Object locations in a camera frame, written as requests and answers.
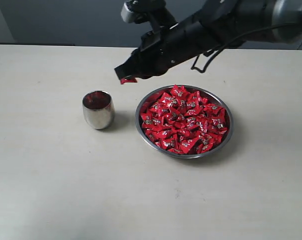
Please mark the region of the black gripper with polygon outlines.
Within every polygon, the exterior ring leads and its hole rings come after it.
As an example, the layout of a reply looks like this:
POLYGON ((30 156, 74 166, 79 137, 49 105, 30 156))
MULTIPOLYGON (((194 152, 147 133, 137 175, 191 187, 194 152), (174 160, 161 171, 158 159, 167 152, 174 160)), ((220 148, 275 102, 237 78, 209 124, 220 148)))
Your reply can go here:
POLYGON ((216 47, 216 37, 198 20, 186 19, 163 33, 153 43, 149 37, 141 42, 123 64, 114 71, 119 80, 148 79, 165 74, 195 56, 216 47))

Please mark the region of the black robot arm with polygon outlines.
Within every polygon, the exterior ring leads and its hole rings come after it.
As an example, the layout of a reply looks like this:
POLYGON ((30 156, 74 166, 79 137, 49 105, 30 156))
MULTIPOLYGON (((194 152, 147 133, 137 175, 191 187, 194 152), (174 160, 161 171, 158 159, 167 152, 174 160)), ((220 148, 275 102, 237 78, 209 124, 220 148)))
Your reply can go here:
POLYGON ((245 42, 293 43, 302 38, 302 0, 206 0, 176 21, 164 0, 129 0, 121 17, 150 23, 141 44, 115 68, 120 80, 149 79, 200 56, 211 63, 222 51, 245 42))

